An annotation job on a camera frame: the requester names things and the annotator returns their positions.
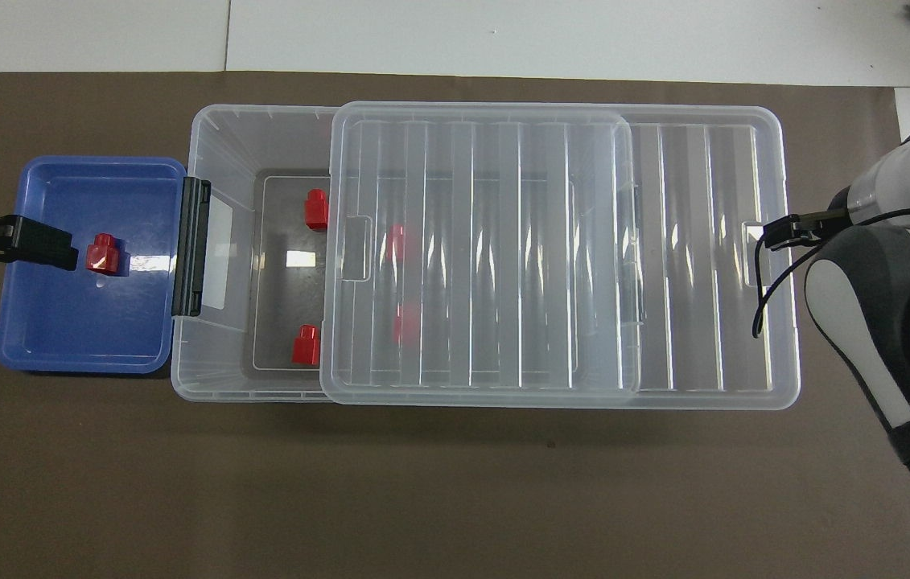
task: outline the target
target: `red plastic block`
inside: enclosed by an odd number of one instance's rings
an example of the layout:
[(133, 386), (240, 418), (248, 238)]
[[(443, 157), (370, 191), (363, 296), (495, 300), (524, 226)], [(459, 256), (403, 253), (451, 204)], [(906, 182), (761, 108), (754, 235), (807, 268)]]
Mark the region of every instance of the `red plastic block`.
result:
[(294, 340), (294, 353), (290, 356), (293, 363), (309, 363), (319, 366), (319, 349), (322, 347), (322, 338), (319, 337), (318, 327), (305, 323), (301, 326)]
[(104, 275), (119, 272), (119, 249), (115, 238), (106, 233), (98, 233), (93, 238), (93, 243), (86, 248), (86, 269)]
[(418, 344), (418, 329), (422, 325), (418, 304), (398, 304), (393, 315), (393, 343)]
[(395, 264), (404, 260), (404, 226), (393, 224), (387, 236), (387, 257)]
[(308, 191), (308, 199), (304, 202), (304, 224), (315, 231), (326, 231), (329, 221), (329, 202), (326, 201), (326, 191), (314, 188)]

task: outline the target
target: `transparent plastic lid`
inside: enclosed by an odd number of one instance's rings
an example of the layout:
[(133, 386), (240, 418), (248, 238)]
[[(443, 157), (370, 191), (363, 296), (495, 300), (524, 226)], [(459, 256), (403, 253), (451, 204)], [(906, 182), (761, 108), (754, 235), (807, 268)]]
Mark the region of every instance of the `transparent plastic lid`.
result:
[(323, 390), (608, 407), (639, 378), (630, 127), (565, 105), (351, 103), (333, 121)]

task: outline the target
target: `brown mat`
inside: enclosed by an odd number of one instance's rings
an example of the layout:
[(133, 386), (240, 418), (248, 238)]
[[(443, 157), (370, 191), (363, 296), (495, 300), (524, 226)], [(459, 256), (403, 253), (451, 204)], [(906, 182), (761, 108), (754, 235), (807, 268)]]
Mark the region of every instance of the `brown mat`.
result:
[[(355, 99), (766, 106), (797, 211), (899, 142), (889, 88), (0, 74), (0, 214), (36, 155), (185, 161), (205, 104)], [(0, 576), (910, 577), (910, 476), (800, 323), (782, 412), (193, 404), (0, 366)]]

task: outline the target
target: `lid handle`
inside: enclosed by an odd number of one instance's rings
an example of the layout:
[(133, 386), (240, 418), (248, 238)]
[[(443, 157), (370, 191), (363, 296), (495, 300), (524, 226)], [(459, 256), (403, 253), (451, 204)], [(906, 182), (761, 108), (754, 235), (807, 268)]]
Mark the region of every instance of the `lid handle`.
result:
[(179, 246), (175, 250), (172, 315), (200, 314), (204, 289), (204, 254), (208, 251), (208, 209), (211, 181), (183, 179), (183, 206), (179, 210)]

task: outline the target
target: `white label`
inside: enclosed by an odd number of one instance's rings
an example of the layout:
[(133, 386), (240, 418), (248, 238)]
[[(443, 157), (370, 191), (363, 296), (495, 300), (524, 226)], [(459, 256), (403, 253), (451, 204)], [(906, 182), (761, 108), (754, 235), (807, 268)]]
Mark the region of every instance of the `white label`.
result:
[(226, 307), (226, 278), (229, 277), (229, 258), (237, 252), (230, 241), (233, 233), (233, 208), (212, 197), (208, 209), (208, 252), (204, 254), (204, 293), (201, 304), (223, 309)]
[(286, 250), (286, 267), (288, 268), (314, 268), (315, 252), (295, 252)]

